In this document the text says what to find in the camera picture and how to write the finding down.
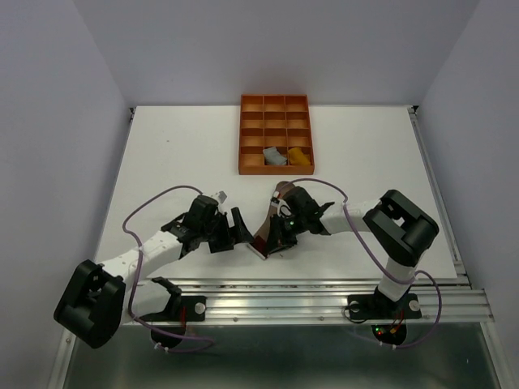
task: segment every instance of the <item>wall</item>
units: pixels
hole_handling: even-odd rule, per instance
[[[132,104],[417,104],[477,0],[75,0]]]
[[[419,110],[470,279],[519,372],[519,2],[482,0]]]
[[[0,12],[0,387],[46,387],[54,308],[91,256],[127,108],[73,2]]]

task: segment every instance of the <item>wooden organizer box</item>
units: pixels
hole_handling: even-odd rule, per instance
[[[263,150],[276,147],[288,159],[288,150],[300,147],[310,166],[267,165]],[[242,95],[238,171],[240,174],[313,174],[307,95]]]

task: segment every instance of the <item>white table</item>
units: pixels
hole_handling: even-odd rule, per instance
[[[310,108],[315,175],[346,191],[352,203],[398,189],[440,224],[439,211],[406,107]],[[123,219],[167,187],[191,184],[204,193],[223,190],[254,233],[263,222],[272,189],[295,176],[238,175],[238,106],[138,107],[122,158],[97,261],[127,251],[135,242],[121,230]],[[330,188],[302,183],[318,201],[341,201]],[[131,222],[143,239],[186,211],[195,192],[179,190],[145,208]],[[386,254],[365,234],[381,262]],[[162,276],[197,280],[374,280],[380,271],[352,233],[298,237],[298,245],[262,261],[240,245],[210,254],[207,245],[163,267]],[[434,277],[456,278],[453,248],[444,228],[420,268]]]

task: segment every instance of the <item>yellow cloth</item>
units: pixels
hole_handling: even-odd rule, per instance
[[[294,166],[310,166],[310,160],[302,153],[299,147],[293,147],[289,150],[289,161]]]

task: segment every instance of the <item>gray wall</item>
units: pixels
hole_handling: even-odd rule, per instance
[[[0,387],[46,387],[54,308],[95,249],[127,108],[72,1],[0,11]]]
[[[132,104],[417,104],[477,0],[75,0]]]
[[[519,372],[519,2],[482,0],[419,110],[461,255]]]

